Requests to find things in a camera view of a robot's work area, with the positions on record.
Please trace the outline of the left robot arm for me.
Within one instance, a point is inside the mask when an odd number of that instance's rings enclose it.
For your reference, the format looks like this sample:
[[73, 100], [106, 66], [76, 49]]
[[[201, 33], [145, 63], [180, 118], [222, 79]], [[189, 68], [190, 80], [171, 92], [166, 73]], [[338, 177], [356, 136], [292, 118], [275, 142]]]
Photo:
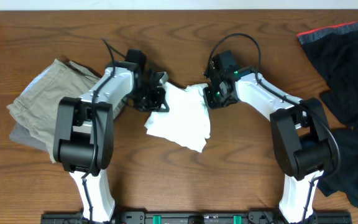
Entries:
[[77, 223], [112, 222], [116, 203], [106, 169], [114, 149], [114, 109], [129, 98], [139, 111], [169, 111], [162, 87], [167, 81], [167, 72], [114, 60], [86, 93], [60, 100], [53, 157], [78, 187], [83, 213]]

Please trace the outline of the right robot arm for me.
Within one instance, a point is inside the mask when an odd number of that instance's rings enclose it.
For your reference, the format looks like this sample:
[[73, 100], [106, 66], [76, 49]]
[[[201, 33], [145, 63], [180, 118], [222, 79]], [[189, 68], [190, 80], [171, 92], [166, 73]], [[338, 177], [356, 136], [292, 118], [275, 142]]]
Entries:
[[204, 89], [209, 109], [241, 101], [269, 120], [275, 158], [285, 174], [279, 210], [287, 223], [309, 221], [316, 185], [339, 155], [321, 103], [285, 93], [250, 67], [211, 67], [204, 76], [211, 82]]

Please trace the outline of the white printed t-shirt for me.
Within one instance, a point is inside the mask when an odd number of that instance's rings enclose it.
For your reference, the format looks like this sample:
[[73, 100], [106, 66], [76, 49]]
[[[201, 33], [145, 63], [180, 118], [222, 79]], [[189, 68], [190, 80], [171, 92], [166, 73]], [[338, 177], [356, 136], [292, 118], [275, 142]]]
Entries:
[[210, 138], [211, 123], [204, 102], [206, 83], [190, 85], [185, 89], [166, 82], [165, 99], [168, 112], [153, 112], [144, 124], [147, 134], [165, 138], [182, 147], [202, 152]]

